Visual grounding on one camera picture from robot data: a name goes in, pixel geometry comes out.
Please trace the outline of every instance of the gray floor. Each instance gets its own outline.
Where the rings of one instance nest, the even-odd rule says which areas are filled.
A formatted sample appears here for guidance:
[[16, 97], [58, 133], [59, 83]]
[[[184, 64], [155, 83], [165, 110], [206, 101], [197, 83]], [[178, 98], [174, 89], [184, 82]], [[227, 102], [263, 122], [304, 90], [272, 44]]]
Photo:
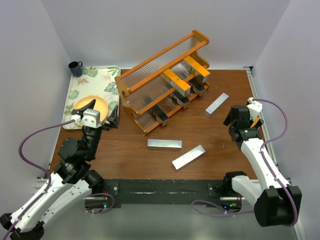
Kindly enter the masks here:
[[[250, 209], [244, 202], [243, 209]], [[209, 212], [221, 212], [207, 208]], [[105, 214], [85, 213], [80, 202], [46, 230], [44, 240], [294, 240], [285, 226], [262, 228], [253, 214], [209, 217], [189, 205], [122, 205]]]

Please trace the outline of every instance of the tray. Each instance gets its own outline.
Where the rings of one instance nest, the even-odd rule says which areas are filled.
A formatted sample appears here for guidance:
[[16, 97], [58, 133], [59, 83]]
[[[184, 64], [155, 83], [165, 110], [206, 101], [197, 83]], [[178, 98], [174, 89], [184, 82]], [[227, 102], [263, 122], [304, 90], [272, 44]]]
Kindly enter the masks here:
[[[82, 67], [82, 76], [71, 76], [68, 94], [66, 97], [62, 121], [71, 120], [74, 105], [87, 96], [98, 96], [108, 104], [108, 114], [119, 104], [119, 92], [115, 77], [120, 76], [118, 66], [85, 66]], [[62, 126], [67, 130], [81, 129], [75, 122]]]

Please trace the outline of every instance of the white backdrop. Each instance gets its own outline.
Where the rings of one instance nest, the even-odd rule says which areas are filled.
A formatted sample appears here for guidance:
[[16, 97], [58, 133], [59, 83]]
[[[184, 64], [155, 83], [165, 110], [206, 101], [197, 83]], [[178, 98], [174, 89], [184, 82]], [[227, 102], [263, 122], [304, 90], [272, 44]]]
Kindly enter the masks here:
[[211, 67], [253, 66], [290, 0], [42, 0], [68, 55], [133, 67], [197, 29]]
[[[61, 122], [69, 57], [40, 1], [0, 2], [0, 215], [32, 195], [44, 174], [24, 163], [18, 146], [28, 134]], [[58, 130], [34, 136], [27, 158], [48, 167]], [[0, 227], [0, 238], [5, 230]]]
[[[309, 240], [320, 233], [319, 9], [318, 0], [292, 0], [253, 67], [259, 96], [279, 103], [288, 115], [288, 133], [274, 142], [274, 152], [281, 172], [302, 191], [300, 219]], [[263, 108], [270, 135], [278, 135], [282, 115]]]

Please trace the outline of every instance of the mug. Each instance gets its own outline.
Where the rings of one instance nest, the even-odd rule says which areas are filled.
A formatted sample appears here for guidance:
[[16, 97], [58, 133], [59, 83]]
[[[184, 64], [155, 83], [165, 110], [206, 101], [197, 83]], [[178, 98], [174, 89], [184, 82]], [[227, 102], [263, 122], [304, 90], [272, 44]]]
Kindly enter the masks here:
[[80, 77], [82, 75], [82, 61], [72, 61], [69, 63], [68, 67], [75, 77]]

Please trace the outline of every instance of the brown tabletop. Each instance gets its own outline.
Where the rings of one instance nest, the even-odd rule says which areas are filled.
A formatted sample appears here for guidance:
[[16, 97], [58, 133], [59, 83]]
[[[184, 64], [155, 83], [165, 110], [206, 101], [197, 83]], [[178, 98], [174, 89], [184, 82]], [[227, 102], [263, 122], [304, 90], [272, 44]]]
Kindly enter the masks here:
[[[245, 105], [252, 96], [245, 70], [211, 70], [209, 89], [203, 97], [193, 100], [170, 118], [168, 125], [158, 126], [144, 136], [140, 128], [124, 113], [120, 104], [119, 128], [104, 131], [96, 159], [91, 169], [104, 179], [222, 179], [226, 172], [244, 171], [256, 179], [246, 157], [231, 141], [228, 127], [223, 122], [232, 105]], [[222, 93], [228, 100], [210, 117], [205, 109]], [[50, 166], [52, 172], [60, 162], [58, 151], [69, 137], [81, 138], [81, 130], [61, 128]], [[182, 140], [182, 150], [151, 150], [148, 139]], [[176, 170], [172, 161], [202, 145], [205, 153], [183, 168]]]

